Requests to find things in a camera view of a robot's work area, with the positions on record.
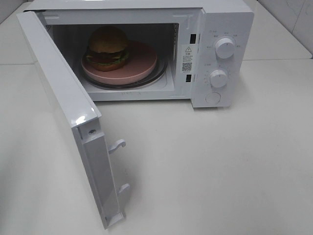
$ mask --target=microwave door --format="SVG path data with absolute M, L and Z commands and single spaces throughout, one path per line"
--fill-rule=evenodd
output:
M 119 146 L 119 140 L 106 145 L 101 130 L 101 114 L 76 75 L 54 44 L 45 25 L 34 12 L 18 15 L 19 23 L 32 52 L 35 66 L 48 95 L 60 128 L 68 130 L 66 141 L 72 141 L 82 159 L 90 187 L 105 228 L 124 217 L 119 199 L 129 185 L 116 189 L 109 154 Z

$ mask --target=sticker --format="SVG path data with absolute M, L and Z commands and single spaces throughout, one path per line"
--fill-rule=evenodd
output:
M 181 46 L 181 72 L 192 73 L 193 62 L 197 54 L 197 44 L 184 44 Z

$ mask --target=control knob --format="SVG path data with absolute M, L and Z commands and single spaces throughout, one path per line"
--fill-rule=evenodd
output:
M 215 44 L 216 55 L 221 59 L 227 59 L 235 53 L 235 41 L 231 37 L 219 39 Z
M 210 83 L 212 87 L 220 88 L 226 85 L 228 76 L 224 70 L 215 70 L 210 74 Z

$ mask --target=white microwave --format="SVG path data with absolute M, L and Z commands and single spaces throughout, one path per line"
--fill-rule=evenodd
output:
M 242 0 L 34 0 L 18 19 L 60 126 L 70 132 L 105 228 L 124 218 L 94 101 L 190 99 L 231 103 L 254 14 Z M 154 75 L 110 86 L 92 82 L 81 58 L 90 34 L 114 25 L 157 52 Z

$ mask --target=round button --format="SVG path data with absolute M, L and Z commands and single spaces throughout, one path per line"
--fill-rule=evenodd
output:
M 235 41 L 230 37 L 219 39 L 215 44 L 215 52 L 221 59 L 227 59 L 235 53 Z
M 210 104 L 210 105 L 216 105 L 220 102 L 221 100 L 221 95 L 213 92 L 207 95 L 207 97 L 205 98 L 205 101 Z
M 212 87 L 220 88 L 226 85 L 228 76 L 224 70 L 215 70 L 210 74 L 210 83 Z

